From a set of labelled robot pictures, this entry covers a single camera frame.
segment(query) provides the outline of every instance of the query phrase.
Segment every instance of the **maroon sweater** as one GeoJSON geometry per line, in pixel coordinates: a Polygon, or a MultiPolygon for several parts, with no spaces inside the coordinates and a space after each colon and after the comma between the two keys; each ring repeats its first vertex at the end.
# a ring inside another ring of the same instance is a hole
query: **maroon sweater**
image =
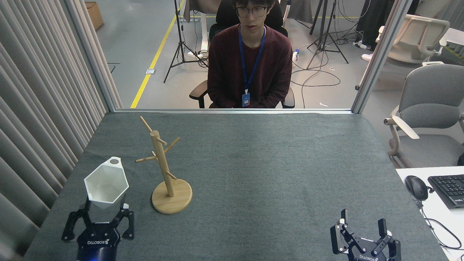
{"type": "MultiPolygon", "coordinates": [[[[220,108],[242,108],[245,93],[238,25],[214,36],[209,47],[208,95],[220,108]]],[[[250,77],[258,48],[243,44],[246,74],[250,77]]],[[[285,99],[290,86],[292,68],[290,41],[266,26],[263,53],[248,90],[250,105],[246,108],[275,108],[285,99]]]]}

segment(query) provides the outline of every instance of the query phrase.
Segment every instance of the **gray tabletop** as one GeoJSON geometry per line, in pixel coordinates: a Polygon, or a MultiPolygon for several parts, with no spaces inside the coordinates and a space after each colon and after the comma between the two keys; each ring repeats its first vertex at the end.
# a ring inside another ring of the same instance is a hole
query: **gray tabletop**
{"type": "MultiPolygon", "coordinates": [[[[111,156],[130,184],[135,239],[117,260],[348,260],[332,253],[329,229],[348,209],[357,235],[376,241],[377,220],[401,241],[403,260],[446,260],[362,115],[110,113],[79,159],[25,261],[75,260],[60,240],[68,214],[85,202],[83,179],[111,156]],[[150,202],[162,182],[139,119],[168,143],[171,173],[193,189],[190,205],[165,215],[150,202]]],[[[93,222],[117,208],[92,207],[93,222]]],[[[122,233],[127,222],[121,222],[122,233]]],[[[80,220],[75,228],[83,231],[80,220]]]]}

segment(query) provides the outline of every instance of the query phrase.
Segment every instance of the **black office chair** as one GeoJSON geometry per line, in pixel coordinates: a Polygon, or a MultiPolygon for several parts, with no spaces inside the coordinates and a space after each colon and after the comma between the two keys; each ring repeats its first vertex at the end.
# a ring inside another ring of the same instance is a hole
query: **black office chair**
{"type": "MultiPolygon", "coordinates": [[[[219,9],[216,14],[216,24],[212,25],[209,30],[210,42],[219,32],[240,23],[237,12],[233,8],[233,3],[233,0],[222,0],[219,4],[219,9]]],[[[288,37],[287,30],[282,27],[284,20],[278,0],[275,0],[275,5],[267,15],[264,24],[288,37]]],[[[198,100],[199,107],[203,109],[205,108],[204,97],[207,93],[207,80],[205,80],[195,87],[195,89],[190,93],[189,97],[194,100],[198,100]]],[[[291,88],[289,88],[289,92],[285,97],[285,100],[281,103],[282,108],[285,109],[292,109],[295,107],[295,97],[293,96],[293,91],[291,88]]]]}
{"type": "MultiPolygon", "coordinates": [[[[288,37],[287,30],[282,27],[282,25],[284,25],[284,18],[282,16],[279,1],[275,0],[274,2],[274,7],[267,15],[264,24],[288,37]]],[[[218,12],[216,14],[216,23],[209,29],[210,42],[219,32],[240,23],[237,13],[233,8],[233,4],[234,0],[222,0],[219,4],[218,12]]]]}

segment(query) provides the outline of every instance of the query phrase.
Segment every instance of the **cardboard box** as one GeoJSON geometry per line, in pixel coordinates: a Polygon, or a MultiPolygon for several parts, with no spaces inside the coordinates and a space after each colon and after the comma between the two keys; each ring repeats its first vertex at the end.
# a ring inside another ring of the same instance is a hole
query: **cardboard box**
{"type": "Polygon", "coordinates": [[[93,28],[95,28],[95,30],[98,29],[100,26],[102,26],[103,19],[97,2],[85,2],[85,7],[87,7],[87,11],[89,12],[93,28]]]}

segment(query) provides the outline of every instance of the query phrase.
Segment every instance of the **id badge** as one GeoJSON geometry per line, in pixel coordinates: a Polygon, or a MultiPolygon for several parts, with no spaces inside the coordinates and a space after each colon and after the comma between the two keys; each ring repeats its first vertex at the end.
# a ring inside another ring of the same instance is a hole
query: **id badge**
{"type": "Polygon", "coordinates": [[[242,95],[242,107],[245,108],[248,105],[250,105],[250,93],[242,95]]]}

